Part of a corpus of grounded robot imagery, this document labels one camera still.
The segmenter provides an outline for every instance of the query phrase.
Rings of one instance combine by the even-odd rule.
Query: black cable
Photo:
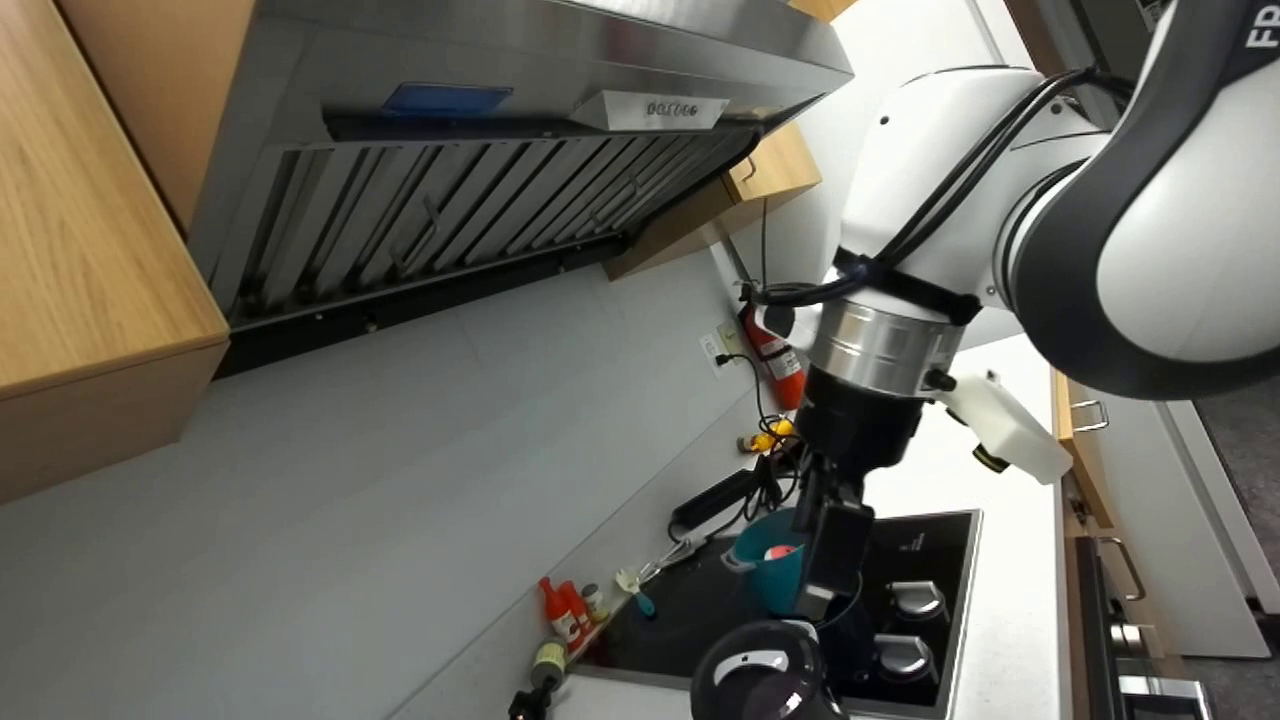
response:
[[[987,166],[1010,150],[1010,145],[1069,89],[1096,79],[1094,67],[1065,79],[1049,79],[1028,93],[963,161],[946,175],[946,185],[911,213],[911,218],[882,249],[873,270],[906,265],[927,236],[968,199],[968,190],[987,175]]]
[[[838,594],[831,608],[840,605],[840,610],[838,610],[838,616],[826,616],[820,628],[838,628],[838,623],[844,623],[851,610],[860,610],[860,608],[865,608],[865,587],[869,587],[869,577],[856,572],[856,592],[851,592],[851,594]]]
[[[758,274],[750,270],[745,252],[735,249],[735,239],[734,239],[721,224],[712,224],[712,232],[721,236],[730,260],[734,260],[734,266],[735,266],[735,280],[745,285],[740,299],[745,299],[745,303],[758,303],[760,285],[758,285]]]
[[[712,538],[721,538],[735,520],[745,520],[745,516],[752,511],[752,499],[758,499],[758,497],[760,497],[760,491],[745,497],[745,499],[735,503],[735,511],[734,511],[726,525],[717,525],[704,538],[681,536],[675,525],[669,525],[669,538],[674,538],[674,542],[712,542]]]
[[[793,487],[786,491],[786,499],[782,503],[793,503],[793,497],[801,491],[801,476],[793,479]]]
[[[911,213],[911,218],[882,249],[882,256],[860,266],[844,270],[831,285],[817,289],[795,289],[795,292],[771,292],[768,285],[760,289],[765,303],[782,308],[801,308],[801,303],[827,303],[844,299],[860,289],[873,285],[873,274],[891,270],[906,265],[919,244],[934,239],[934,232],[968,199],[968,190],[987,175],[987,166],[1004,155],[1004,149],[1069,89],[1076,82],[1099,82],[1110,89],[1103,77],[1094,67],[1073,71],[1065,79],[1049,79],[1035,93],[1028,93],[977,149],[963,150],[963,161],[942,179],[942,188]]]

